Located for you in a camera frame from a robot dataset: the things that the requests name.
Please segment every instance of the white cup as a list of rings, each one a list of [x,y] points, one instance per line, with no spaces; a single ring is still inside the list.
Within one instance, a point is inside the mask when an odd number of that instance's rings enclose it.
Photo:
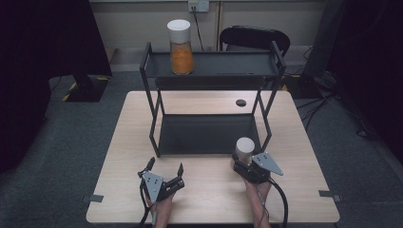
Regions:
[[[251,139],[242,137],[237,140],[235,152],[237,153],[241,162],[249,164],[254,150],[255,143]]]

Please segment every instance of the black curtain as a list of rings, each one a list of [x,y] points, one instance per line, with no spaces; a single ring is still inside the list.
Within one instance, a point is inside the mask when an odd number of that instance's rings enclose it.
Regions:
[[[403,2],[349,1],[328,68],[403,163]]]
[[[111,76],[87,0],[0,2],[0,171],[15,166],[44,118],[48,79]]]
[[[328,0],[317,28],[317,36],[303,69],[303,76],[321,78],[326,70],[347,0]]]

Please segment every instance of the shelf frame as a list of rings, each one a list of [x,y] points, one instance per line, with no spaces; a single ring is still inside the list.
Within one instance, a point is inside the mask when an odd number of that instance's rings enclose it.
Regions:
[[[232,154],[236,140],[243,136],[254,141],[255,154],[263,152],[272,136],[267,116],[286,68],[276,42],[272,42],[269,51],[194,52],[193,56],[193,72],[189,75],[176,75],[170,70],[169,52],[153,52],[151,44],[146,44],[140,72],[153,117],[149,138],[156,156]],[[154,80],[157,87],[155,104],[148,80]],[[264,104],[260,93],[270,82],[272,93],[267,104]],[[170,114],[165,112],[163,105],[164,90],[256,90],[257,95],[252,111],[248,113]],[[258,105],[267,133],[261,146],[255,122]],[[163,118],[160,141],[157,143],[154,134],[160,110]],[[225,131],[225,126],[233,130]],[[225,140],[218,141],[217,138],[222,139],[222,135],[225,135]]]

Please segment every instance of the hand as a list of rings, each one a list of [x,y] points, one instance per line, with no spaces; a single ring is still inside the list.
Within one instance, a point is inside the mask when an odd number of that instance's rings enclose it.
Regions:
[[[269,219],[265,216],[266,206],[264,204],[266,203],[267,195],[269,194],[272,184],[269,182],[254,184],[244,178],[242,179],[245,183],[246,195],[252,209],[254,227],[270,228]]]
[[[157,216],[157,221],[155,223],[156,228],[165,228],[168,224],[169,217],[171,216],[172,211],[172,200],[174,199],[175,193],[169,196],[168,198],[156,202],[152,204],[151,200],[148,197],[145,197],[145,201],[150,208],[151,215]]]
[[[264,201],[267,200],[267,195],[269,195],[270,188],[272,184],[269,182],[263,182],[260,184],[251,183],[245,178],[242,178],[243,182],[245,183],[246,191],[252,194],[259,193]]]

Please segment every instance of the wooden table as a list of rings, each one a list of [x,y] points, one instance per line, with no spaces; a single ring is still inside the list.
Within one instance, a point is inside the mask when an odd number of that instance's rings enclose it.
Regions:
[[[237,113],[253,105],[256,91],[166,91],[165,110],[170,113]],[[264,102],[270,91],[262,91]],[[236,106],[243,99],[246,107]],[[86,219],[93,223],[139,222],[144,213],[140,179],[151,157],[156,157],[148,138],[151,112],[145,92],[127,94],[94,195],[102,202],[89,205]],[[268,117],[273,136],[268,151],[284,176],[273,175],[289,203],[289,222],[336,222],[339,214],[317,158],[288,92],[279,91]],[[260,139],[264,124],[256,117]],[[156,127],[156,141],[160,126]],[[180,155],[156,158],[152,172],[165,181],[176,177],[183,164],[185,187],[177,192],[169,223],[252,223],[252,215],[240,176],[230,168],[230,155]],[[282,222],[282,200],[275,188],[267,199],[270,222]]]

